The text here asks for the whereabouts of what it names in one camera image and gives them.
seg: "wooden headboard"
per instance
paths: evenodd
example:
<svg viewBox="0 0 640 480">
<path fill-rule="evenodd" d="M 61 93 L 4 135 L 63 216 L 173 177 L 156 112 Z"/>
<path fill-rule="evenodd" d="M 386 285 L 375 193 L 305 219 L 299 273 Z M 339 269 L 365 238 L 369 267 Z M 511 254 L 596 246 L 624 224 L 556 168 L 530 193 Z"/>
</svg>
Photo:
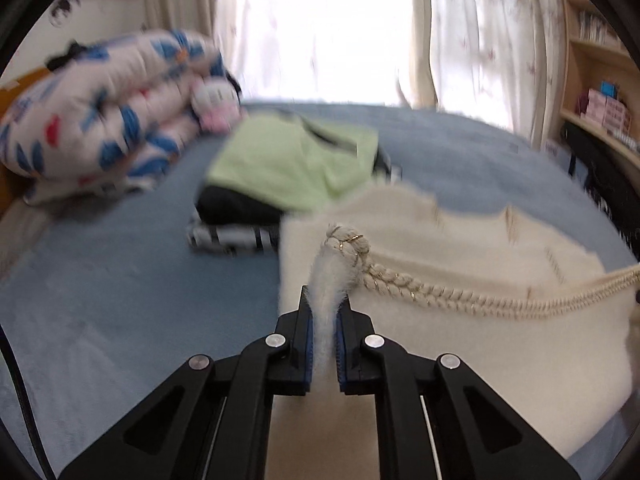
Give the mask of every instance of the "wooden headboard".
<svg viewBox="0 0 640 480">
<path fill-rule="evenodd" d="M 39 68 L 0 88 L 0 117 L 4 115 L 15 98 L 29 86 L 49 74 L 50 72 L 46 68 Z M 31 179 L 11 173 L 0 164 L 0 217 L 9 209 L 9 206 L 16 198 L 22 196 L 29 187 L 30 182 Z"/>
</svg>

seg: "cream garment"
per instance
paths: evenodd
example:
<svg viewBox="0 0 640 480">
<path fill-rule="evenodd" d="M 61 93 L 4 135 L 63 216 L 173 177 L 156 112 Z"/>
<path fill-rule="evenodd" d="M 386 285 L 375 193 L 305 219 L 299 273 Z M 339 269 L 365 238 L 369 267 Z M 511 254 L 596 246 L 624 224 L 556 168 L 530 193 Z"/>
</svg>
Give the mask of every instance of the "cream garment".
<svg viewBox="0 0 640 480">
<path fill-rule="evenodd" d="M 630 395 L 626 347 L 640 266 L 605 274 L 595 254 L 511 207 L 463 216 L 406 185 L 372 186 L 284 222 L 281 313 L 297 309 L 330 224 L 350 226 L 370 244 L 370 272 L 349 294 L 354 310 L 409 352 L 459 355 L 563 456 Z M 396 273 L 427 287 L 412 297 L 393 284 Z M 340 394 L 335 366 L 314 366 L 308 396 L 275 400 L 267 473 L 377 478 L 373 400 Z"/>
</svg>

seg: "white wall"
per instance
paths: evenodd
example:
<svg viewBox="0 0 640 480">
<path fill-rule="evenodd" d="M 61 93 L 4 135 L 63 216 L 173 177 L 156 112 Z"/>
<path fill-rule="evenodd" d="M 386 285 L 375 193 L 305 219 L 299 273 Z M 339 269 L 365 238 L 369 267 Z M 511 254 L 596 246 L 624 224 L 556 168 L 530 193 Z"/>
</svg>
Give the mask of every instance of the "white wall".
<svg viewBox="0 0 640 480">
<path fill-rule="evenodd" d="M 49 57 L 66 52 L 72 40 L 78 43 L 106 40 L 140 30 L 144 23 L 142 0 L 79 1 L 79 6 L 72 6 L 73 11 L 62 27 L 51 24 L 50 9 L 47 9 L 0 76 L 0 85 L 42 66 Z"/>
</svg>

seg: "mattress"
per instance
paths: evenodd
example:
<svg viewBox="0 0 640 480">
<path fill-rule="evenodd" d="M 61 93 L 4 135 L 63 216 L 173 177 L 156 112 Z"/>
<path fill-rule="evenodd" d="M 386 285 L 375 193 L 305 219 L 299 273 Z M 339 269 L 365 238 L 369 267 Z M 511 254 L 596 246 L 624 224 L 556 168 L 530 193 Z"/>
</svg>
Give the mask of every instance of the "mattress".
<svg viewBox="0 0 640 480">
<path fill-rule="evenodd" d="M 404 179 L 444 208 L 493 213 L 511 203 L 595 251 L 607 270 L 635 263 L 609 220 L 543 155 L 507 132 L 430 110 L 252 104 L 366 124 Z M 73 200 L 26 230 L 0 283 L 0 321 L 25 375 L 54 470 L 100 437 L 191 355 L 233 355 L 277 318 L 278 259 L 193 253 L 185 228 L 223 140 L 195 144 L 161 186 L 117 201 Z M 33 212 L 22 211 L 28 217 Z M 0 242 L 20 211 L 0 223 Z M 49 227 L 37 242 L 33 232 Z M 584 480 L 610 464 L 638 421 L 630 401 L 571 462 Z M 0 367 L 0 416 L 35 464 L 17 399 Z"/>
</svg>

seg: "black and white striped garment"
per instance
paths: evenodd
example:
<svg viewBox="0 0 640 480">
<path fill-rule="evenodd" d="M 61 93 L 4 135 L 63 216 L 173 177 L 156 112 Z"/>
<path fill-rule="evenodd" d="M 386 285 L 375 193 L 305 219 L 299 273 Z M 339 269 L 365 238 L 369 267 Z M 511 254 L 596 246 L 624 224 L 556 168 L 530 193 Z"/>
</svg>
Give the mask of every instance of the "black and white striped garment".
<svg viewBox="0 0 640 480">
<path fill-rule="evenodd" d="M 280 226 L 206 225 L 194 213 L 187 227 L 189 245 L 197 251 L 234 256 L 238 253 L 278 252 Z"/>
</svg>

